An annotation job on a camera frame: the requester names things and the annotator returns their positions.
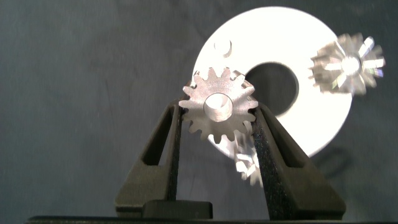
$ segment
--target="spur gear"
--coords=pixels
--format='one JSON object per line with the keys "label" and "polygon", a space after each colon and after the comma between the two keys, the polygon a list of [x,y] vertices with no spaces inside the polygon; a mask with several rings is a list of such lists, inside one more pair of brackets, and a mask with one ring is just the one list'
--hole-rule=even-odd
{"label": "spur gear", "polygon": [[256,119],[248,112],[258,106],[257,101],[248,98],[254,92],[254,87],[244,79],[244,75],[232,80],[229,68],[225,68],[220,77],[212,68],[209,68],[207,80],[202,76],[196,72],[193,76],[196,87],[183,87],[190,99],[179,102],[182,108],[188,109],[183,119],[191,121],[189,132],[200,129],[202,140],[212,134],[215,143],[220,143],[224,134],[234,141],[235,130],[247,132],[243,121]]}
{"label": "spur gear", "polygon": [[366,86],[376,87],[374,77],[383,77],[381,54],[372,37],[363,41],[362,34],[343,34],[312,58],[312,78],[321,91],[364,95]]}

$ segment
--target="blurred gear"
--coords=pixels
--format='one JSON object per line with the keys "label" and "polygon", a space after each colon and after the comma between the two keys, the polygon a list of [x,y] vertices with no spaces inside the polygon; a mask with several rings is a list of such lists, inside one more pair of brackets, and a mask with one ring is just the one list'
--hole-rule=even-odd
{"label": "blurred gear", "polygon": [[202,140],[212,134],[215,143],[220,143],[224,134],[230,141],[234,141],[235,130],[246,133],[243,121],[256,119],[248,110],[256,108],[258,102],[248,99],[254,92],[254,87],[244,78],[244,75],[239,75],[232,80],[229,68],[225,68],[220,77],[210,68],[207,80],[196,72],[193,76],[196,87],[183,88],[190,99],[179,102],[182,108],[188,109],[183,119],[191,121],[189,132],[194,133],[200,129]]}
{"label": "blurred gear", "polygon": [[236,170],[242,174],[242,179],[246,180],[250,177],[250,185],[253,186],[258,181],[262,186],[261,172],[259,160],[257,158],[256,148],[254,147],[254,140],[252,135],[251,123],[244,122],[247,129],[247,134],[236,138],[236,146],[234,148],[234,160]]}
{"label": "blurred gear", "polygon": [[343,34],[312,58],[315,85],[321,91],[364,95],[366,86],[376,87],[374,77],[383,77],[384,57],[372,37]]}

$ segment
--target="clamp jaw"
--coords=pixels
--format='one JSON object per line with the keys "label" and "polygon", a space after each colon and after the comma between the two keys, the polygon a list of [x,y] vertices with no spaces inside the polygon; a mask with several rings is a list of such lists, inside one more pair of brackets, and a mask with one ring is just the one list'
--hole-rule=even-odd
{"label": "clamp jaw", "polygon": [[[271,220],[341,220],[346,206],[276,117],[263,104],[252,110],[254,145]],[[119,217],[211,219],[210,202],[176,200],[181,123],[178,100],[158,126],[116,197]],[[165,165],[158,166],[169,134]]]}

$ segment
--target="white disc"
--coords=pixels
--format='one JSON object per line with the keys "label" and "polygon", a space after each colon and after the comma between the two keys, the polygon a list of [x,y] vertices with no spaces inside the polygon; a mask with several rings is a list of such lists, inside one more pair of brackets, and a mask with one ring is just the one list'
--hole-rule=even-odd
{"label": "white disc", "polygon": [[[336,35],[329,27],[305,12],[286,7],[253,9],[216,30],[199,53],[193,72],[227,66],[247,74],[255,66],[267,62],[290,68],[297,77],[298,95],[277,119],[305,153],[312,156],[335,137],[351,106],[351,94],[321,93],[319,87],[313,86],[315,81],[309,78],[312,76],[308,69],[313,65],[311,57],[334,40]],[[225,149],[225,142],[221,145],[215,144],[231,157],[227,152],[231,149]]]}

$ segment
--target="small hole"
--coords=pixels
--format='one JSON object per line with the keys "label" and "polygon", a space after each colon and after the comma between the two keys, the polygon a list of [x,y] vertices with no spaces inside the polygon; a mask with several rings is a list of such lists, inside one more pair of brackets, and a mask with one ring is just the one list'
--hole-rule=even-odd
{"label": "small hole", "polygon": [[341,69],[347,75],[355,75],[361,68],[361,61],[357,57],[348,56],[341,61]]}
{"label": "small hole", "polygon": [[293,71],[279,63],[263,63],[252,68],[246,80],[256,89],[253,97],[274,115],[287,111],[299,93],[299,83]]}
{"label": "small hole", "polygon": [[174,108],[163,114],[158,127],[156,127],[153,138],[146,148],[142,161],[148,166],[162,166],[165,164],[169,154],[170,127],[173,121]]}

